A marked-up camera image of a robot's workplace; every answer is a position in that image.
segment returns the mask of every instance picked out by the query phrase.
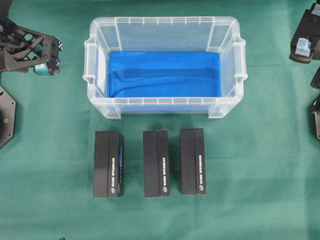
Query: blue cloth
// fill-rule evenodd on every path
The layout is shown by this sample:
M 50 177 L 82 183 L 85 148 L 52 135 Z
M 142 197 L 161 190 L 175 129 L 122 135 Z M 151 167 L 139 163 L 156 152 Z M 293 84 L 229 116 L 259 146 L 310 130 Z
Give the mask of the blue cloth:
M 220 54 L 110 52 L 108 96 L 220 97 Z

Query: black mechanical component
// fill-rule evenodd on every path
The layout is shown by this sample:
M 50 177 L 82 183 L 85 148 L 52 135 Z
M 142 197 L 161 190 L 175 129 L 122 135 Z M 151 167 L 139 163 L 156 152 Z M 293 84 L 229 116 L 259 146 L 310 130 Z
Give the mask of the black mechanical component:
M 320 96 L 315 100 L 310 109 L 314 114 L 316 138 L 320 140 Z
M 13 0 L 2 0 L 0 10 L 0 72 L 28 72 L 39 75 L 60 71 L 62 43 L 54 36 L 16 25 L 7 15 Z
M 60 72 L 59 52 L 63 44 L 54 36 L 18 26 L 8 18 L 13 0 L 0 0 L 0 74 L 38 75 Z M 0 148 L 14 135 L 16 102 L 0 86 Z
M 320 60 L 320 0 L 305 10 L 290 44 L 289 58 L 308 64 L 312 59 Z M 320 67 L 316 71 L 311 87 L 320 90 Z M 320 96 L 310 108 L 314 114 L 316 138 L 320 140 Z
M 292 38 L 290 59 L 298 63 L 308 64 L 312 59 L 320 60 L 320 15 L 316 14 L 317 9 L 315 9 L 318 4 L 320 0 L 317 0 L 311 9 L 305 10 Z M 301 55 L 296 52 L 299 39 L 306 39 L 310 42 L 309 55 Z
M 14 136 L 16 101 L 0 86 L 0 148 Z

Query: clear plastic storage box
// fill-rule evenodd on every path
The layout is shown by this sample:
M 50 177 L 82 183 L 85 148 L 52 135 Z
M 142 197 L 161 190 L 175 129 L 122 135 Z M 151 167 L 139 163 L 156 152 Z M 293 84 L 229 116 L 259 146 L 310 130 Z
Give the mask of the clear plastic storage box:
M 92 21 L 84 45 L 87 96 L 108 119 L 127 113 L 208 113 L 210 119 L 223 118 L 244 96 L 246 41 L 233 17 L 101 17 Z M 108 97 L 113 51 L 219 53 L 221 97 Z

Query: black box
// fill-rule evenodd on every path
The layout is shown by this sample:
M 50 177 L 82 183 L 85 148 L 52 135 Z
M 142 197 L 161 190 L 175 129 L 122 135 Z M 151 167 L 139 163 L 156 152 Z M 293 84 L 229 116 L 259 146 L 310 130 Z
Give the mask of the black box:
M 170 196 L 168 131 L 143 132 L 144 196 Z
M 124 137 L 117 131 L 95 132 L 93 197 L 123 195 Z
M 206 194 L 205 137 L 203 128 L 180 130 L 181 192 Z

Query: green fabric surface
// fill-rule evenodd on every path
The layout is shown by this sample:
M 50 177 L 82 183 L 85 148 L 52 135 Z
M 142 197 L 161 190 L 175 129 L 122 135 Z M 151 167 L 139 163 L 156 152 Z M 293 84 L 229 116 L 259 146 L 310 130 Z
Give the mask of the green fabric surface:
M 18 25 L 56 36 L 61 73 L 6 72 L 17 102 L 14 138 L 0 150 L 0 239 L 320 239 L 320 142 L 308 106 L 319 63 L 289 60 L 312 0 L 14 0 Z M 246 40 L 244 98 L 207 114 L 104 118 L 87 99 L 84 41 L 112 16 L 232 16 Z M 207 195 L 180 193 L 180 128 L 204 128 Z M 171 197 L 144 198 L 142 132 L 168 129 Z M 124 196 L 94 199 L 94 135 L 125 137 Z

